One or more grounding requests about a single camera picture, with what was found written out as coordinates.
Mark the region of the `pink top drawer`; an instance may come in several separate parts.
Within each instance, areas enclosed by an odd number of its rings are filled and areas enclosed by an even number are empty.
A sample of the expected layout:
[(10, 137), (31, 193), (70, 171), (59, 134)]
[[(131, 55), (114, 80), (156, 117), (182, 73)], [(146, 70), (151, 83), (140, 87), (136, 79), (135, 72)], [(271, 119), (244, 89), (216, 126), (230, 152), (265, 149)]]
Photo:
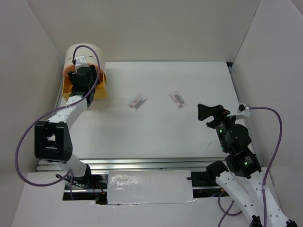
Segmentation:
[[(89, 66), (94, 66), (94, 68), (96, 69), (96, 71), (98, 71), (98, 66), (96, 64), (88, 64)], [(63, 69), (63, 72), (62, 72), (62, 76), (63, 77), (68, 77), (68, 72), (70, 71), (75, 71), (75, 66), (74, 65), (68, 65), (67, 67), (65, 67)]]

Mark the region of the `yellow drawer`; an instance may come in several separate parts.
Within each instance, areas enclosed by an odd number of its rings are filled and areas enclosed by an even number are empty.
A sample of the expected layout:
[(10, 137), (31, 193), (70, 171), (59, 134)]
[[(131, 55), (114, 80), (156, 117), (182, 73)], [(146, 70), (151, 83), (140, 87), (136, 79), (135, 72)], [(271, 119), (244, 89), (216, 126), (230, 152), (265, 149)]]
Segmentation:
[[(105, 73), (102, 71), (99, 74), (99, 83), (96, 86), (96, 92), (94, 99), (100, 100), (107, 98), (107, 88), (106, 88), (107, 78)], [(63, 77), (63, 86), (62, 86), (62, 96), (67, 101), (72, 89), (71, 80), (68, 78), (67, 74)]]

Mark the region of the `false lash box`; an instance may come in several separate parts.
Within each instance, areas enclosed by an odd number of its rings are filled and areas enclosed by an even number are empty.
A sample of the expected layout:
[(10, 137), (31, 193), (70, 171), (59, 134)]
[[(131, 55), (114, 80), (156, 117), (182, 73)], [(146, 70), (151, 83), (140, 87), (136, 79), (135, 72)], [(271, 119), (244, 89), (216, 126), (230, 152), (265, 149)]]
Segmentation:
[(148, 98), (145, 95), (139, 93), (127, 106), (132, 110), (137, 111), (147, 100)]
[(182, 109), (187, 106), (187, 102), (183, 99), (178, 91), (172, 92), (168, 96), (178, 109)]

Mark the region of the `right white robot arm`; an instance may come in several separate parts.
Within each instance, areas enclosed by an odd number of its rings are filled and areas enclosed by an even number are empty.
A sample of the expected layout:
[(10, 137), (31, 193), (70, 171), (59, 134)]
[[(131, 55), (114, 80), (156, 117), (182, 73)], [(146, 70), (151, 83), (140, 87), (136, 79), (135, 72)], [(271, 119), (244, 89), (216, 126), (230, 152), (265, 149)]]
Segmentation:
[(198, 104), (198, 120), (209, 117), (213, 120), (207, 127), (217, 133), (221, 149), (227, 154), (225, 161), (215, 161), (206, 168), (206, 180), (219, 185), (237, 204), (251, 227), (295, 227), (277, 204), (266, 185), (268, 164), (263, 170), (256, 155), (249, 149), (252, 142), (247, 127), (237, 124), (237, 119), (249, 118), (253, 107), (240, 104), (237, 112), (231, 113), (222, 105)]

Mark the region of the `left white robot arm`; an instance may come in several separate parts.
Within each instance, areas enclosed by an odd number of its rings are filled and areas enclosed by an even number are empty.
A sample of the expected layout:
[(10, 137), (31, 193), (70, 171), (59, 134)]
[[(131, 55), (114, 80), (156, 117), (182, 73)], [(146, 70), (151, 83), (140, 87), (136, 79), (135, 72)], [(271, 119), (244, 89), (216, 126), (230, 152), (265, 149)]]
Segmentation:
[(48, 120), (35, 124), (35, 157), (67, 172), (71, 170), (72, 182), (86, 189), (93, 183), (91, 169), (73, 154), (70, 128), (94, 100), (95, 90), (91, 89), (97, 71), (92, 65), (81, 66), (68, 72), (68, 77), (72, 89), (67, 105)]

